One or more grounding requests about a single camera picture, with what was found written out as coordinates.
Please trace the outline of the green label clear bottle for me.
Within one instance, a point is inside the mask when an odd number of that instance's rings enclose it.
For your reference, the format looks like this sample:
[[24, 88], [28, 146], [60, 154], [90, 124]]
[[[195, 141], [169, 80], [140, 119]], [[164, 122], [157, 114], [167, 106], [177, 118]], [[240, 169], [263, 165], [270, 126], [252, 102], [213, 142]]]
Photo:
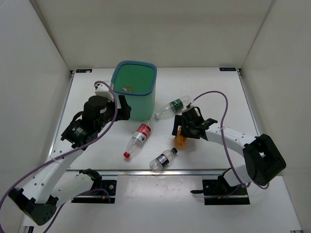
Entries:
[[192, 101], [192, 98], [188, 95], [177, 98], [154, 113], [156, 120], [165, 120], [175, 116], [175, 114], [181, 112], [185, 106]]

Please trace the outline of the orange juice bottle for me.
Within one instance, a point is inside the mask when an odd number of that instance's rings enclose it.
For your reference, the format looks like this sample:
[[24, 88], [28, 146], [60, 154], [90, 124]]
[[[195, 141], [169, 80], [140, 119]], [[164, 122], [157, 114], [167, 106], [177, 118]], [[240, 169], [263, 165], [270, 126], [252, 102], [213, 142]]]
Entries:
[[177, 130], [177, 135], [174, 137], [174, 146], [177, 149], [185, 149], [187, 146], [187, 138], [181, 135], [182, 127], [179, 126]]
[[132, 93], [133, 88], [131, 86], [124, 86], [122, 87], [122, 91]]

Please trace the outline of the red label water bottle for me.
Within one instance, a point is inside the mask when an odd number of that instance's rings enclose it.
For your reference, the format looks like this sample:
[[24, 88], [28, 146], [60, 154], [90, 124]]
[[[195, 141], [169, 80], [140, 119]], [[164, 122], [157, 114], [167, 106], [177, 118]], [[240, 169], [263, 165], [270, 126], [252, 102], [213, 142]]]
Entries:
[[143, 144], [149, 138], [151, 132], [152, 129], [149, 123], [142, 123], [130, 138], [123, 154], [124, 158], [130, 159], [137, 156], [140, 153]]

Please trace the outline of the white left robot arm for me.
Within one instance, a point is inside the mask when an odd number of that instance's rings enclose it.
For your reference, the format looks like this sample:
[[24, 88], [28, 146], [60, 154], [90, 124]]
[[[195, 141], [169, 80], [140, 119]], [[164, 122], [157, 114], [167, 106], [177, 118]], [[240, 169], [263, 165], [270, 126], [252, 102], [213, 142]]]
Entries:
[[115, 101], [106, 97], [90, 97], [61, 134], [61, 140], [69, 141], [72, 150], [53, 155], [22, 188], [9, 191], [9, 198], [38, 226], [46, 224], [68, 200], [86, 191], [91, 194], [101, 191], [101, 175], [90, 168], [80, 170], [63, 185], [58, 185], [58, 181], [90, 143], [100, 138], [98, 134], [107, 123], [130, 118], [131, 107], [124, 95], [119, 96], [119, 102], [121, 106], [116, 108]]

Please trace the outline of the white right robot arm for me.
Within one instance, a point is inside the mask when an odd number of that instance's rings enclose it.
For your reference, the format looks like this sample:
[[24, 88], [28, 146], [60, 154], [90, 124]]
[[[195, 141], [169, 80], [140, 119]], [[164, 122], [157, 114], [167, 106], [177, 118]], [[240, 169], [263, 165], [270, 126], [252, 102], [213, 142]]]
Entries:
[[244, 165], [232, 167], [219, 177], [218, 188], [224, 194], [231, 193], [239, 184], [266, 186], [286, 168], [270, 136], [251, 136], [225, 128], [212, 118], [203, 119], [198, 107], [190, 107], [174, 117], [172, 134], [177, 135], [179, 129], [186, 138], [217, 143], [243, 157]]

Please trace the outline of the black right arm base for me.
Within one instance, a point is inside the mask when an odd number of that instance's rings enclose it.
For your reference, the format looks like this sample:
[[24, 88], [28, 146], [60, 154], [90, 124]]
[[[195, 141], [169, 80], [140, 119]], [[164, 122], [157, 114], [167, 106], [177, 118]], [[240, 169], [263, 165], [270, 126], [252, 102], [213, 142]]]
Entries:
[[202, 180], [201, 190], [192, 190], [193, 195], [203, 194], [205, 205], [249, 205], [247, 189], [241, 184], [230, 186], [219, 176], [216, 180]]

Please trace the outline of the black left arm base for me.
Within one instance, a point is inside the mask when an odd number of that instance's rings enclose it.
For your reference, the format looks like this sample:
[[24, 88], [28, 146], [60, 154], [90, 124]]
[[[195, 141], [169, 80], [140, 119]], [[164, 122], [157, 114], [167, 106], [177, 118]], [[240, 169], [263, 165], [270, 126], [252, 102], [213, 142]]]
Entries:
[[79, 174], [87, 175], [93, 181], [89, 191], [71, 200], [71, 203], [114, 204], [117, 188], [116, 177], [106, 177], [92, 169], [79, 170]]

